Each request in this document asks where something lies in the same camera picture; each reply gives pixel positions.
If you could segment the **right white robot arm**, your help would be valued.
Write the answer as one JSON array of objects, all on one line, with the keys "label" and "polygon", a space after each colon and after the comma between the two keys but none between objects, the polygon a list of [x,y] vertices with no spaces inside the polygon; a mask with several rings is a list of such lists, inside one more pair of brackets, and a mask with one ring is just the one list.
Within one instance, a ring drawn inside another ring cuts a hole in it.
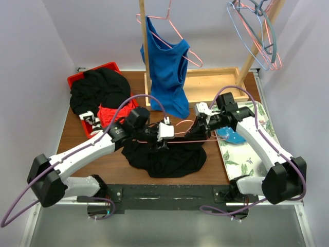
[{"label": "right white robot arm", "polygon": [[217,96],[217,109],[205,102],[194,106],[195,122],[186,138],[204,141],[211,132],[230,127],[246,140],[267,171],[265,176],[241,175],[230,181],[229,197],[241,202],[247,195],[264,196],[271,204],[298,200],[306,193],[306,161],[285,151],[261,126],[256,109],[241,107],[231,93]]}]

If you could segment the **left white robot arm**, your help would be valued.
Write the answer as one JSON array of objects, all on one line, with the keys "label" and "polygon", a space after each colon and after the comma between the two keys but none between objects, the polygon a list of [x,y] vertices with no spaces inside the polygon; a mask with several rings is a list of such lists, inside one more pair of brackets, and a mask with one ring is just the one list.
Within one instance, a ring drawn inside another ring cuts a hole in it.
[{"label": "left white robot arm", "polygon": [[64,197],[86,196],[95,202],[106,197],[106,184],[97,175],[74,178],[72,174],[94,160],[111,154],[136,139],[156,148],[165,146],[165,139],[173,138],[174,127],[169,117],[153,126],[148,123],[150,112],[143,107],[130,111],[127,117],[101,130],[84,143],[57,155],[34,158],[27,183],[43,207],[50,207]]}]

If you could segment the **black tank top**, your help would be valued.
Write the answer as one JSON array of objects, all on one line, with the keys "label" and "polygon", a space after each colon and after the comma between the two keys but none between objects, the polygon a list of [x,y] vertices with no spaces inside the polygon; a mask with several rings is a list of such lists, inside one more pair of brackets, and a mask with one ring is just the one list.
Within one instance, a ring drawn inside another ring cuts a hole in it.
[{"label": "black tank top", "polygon": [[[171,141],[190,141],[176,137]],[[180,178],[198,172],[207,159],[204,143],[168,144],[168,149],[156,151],[151,145],[129,142],[121,151],[128,163],[145,170],[152,178]]]}]

